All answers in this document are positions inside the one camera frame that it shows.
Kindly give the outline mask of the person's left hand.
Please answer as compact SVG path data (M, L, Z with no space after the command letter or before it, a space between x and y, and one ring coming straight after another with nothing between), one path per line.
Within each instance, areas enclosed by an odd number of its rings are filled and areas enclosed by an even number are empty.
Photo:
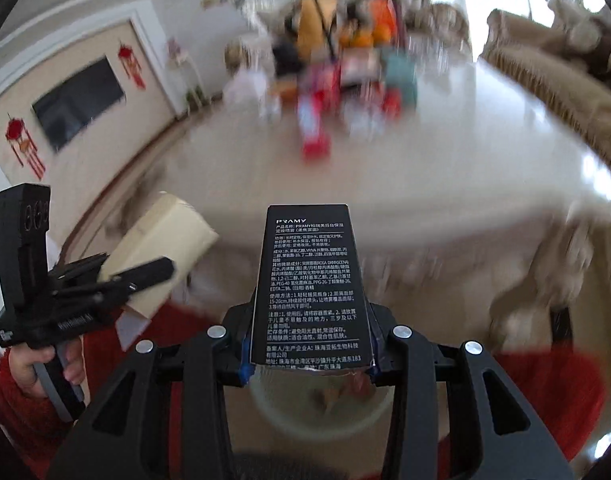
M38 350L30 349L26 344L8 349L8 366L14 381L30 398L44 399L46 393L40 383L34 366L38 363L48 363L55 356L53 348L42 348ZM64 377L71 385L80 386L85 381L85 369L82 342L80 339L71 340L66 344L66 361L64 367Z

